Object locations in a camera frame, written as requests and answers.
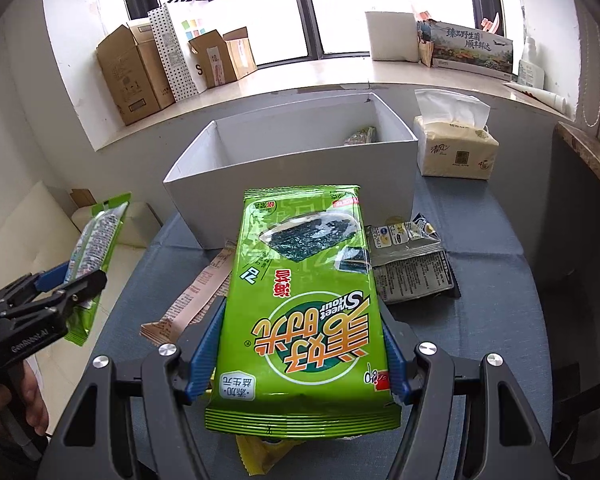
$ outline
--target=beige sofa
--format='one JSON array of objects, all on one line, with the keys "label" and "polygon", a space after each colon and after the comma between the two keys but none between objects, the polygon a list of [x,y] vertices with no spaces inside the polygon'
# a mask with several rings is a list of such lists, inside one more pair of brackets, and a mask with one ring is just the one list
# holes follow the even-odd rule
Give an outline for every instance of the beige sofa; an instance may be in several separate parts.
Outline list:
[{"label": "beige sofa", "polygon": [[[69,259],[90,208],[78,209],[70,219],[42,182],[18,204],[0,229],[0,288],[16,278],[49,270]],[[107,286],[90,337],[79,347],[64,339],[36,354],[42,393],[53,431],[82,376],[95,342],[120,292],[147,245],[160,229],[145,203],[131,203],[107,273]]]}]

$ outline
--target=open white box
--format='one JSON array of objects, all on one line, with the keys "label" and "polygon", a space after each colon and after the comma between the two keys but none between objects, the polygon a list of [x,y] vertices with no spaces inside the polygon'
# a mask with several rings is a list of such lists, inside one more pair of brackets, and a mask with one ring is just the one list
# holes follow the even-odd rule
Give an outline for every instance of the open white box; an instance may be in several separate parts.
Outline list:
[{"label": "open white box", "polygon": [[[378,142],[343,146],[375,126]],[[247,189],[360,186],[365,224],[409,219],[418,141],[372,93],[323,97],[211,122],[180,156],[164,185],[204,249],[236,240]]]}]

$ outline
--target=white shopping bag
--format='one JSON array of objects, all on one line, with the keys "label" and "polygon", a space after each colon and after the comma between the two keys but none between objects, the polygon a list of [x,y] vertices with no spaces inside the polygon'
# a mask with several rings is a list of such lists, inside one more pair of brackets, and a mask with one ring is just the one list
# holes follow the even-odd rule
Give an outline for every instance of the white shopping bag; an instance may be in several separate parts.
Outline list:
[{"label": "white shopping bag", "polygon": [[149,11],[155,44],[176,101],[206,90],[206,81],[198,55],[189,40],[204,34],[207,2],[173,1]]}]

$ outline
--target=blue gripper pad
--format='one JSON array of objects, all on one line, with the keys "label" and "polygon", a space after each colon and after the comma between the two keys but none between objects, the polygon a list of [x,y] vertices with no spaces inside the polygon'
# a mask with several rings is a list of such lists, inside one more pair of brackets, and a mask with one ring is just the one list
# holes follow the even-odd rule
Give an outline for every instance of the blue gripper pad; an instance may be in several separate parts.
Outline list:
[{"label": "blue gripper pad", "polygon": [[211,372],[216,367],[216,360],[218,359],[220,331],[222,329],[225,306],[226,299],[222,302],[222,305],[207,327],[205,335],[202,336],[200,344],[189,364],[189,384],[187,384],[185,390],[189,400],[199,397],[208,388]]},{"label": "blue gripper pad", "polygon": [[56,286],[64,282],[64,277],[66,276],[66,270],[68,267],[69,262],[65,262],[64,264],[60,264],[42,274],[36,280],[36,289],[39,292],[48,292],[52,288],[56,288]]},{"label": "blue gripper pad", "polygon": [[401,402],[405,402],[407,396],[411,392],[406,375],[407,359],[405,359],[402,352],[400,352],[394,336],[391,334],[384,321],[382,322],[382,335],[384,336],[386,360],[389,365],[389,384],[391,385],[391,393],[397,396]]}]

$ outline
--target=tissue pack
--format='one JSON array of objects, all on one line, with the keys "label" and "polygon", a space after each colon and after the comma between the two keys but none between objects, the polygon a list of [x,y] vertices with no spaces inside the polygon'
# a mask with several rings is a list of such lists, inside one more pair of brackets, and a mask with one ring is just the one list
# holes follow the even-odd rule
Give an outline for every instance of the tissue pack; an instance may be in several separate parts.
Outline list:
[{"label": "tissue pack", "polygon": [[498,141],[484,129],[455,123],[413,120],[418,138],[418,167],[425,176],[454,176],[488,180],[496,160]]}]

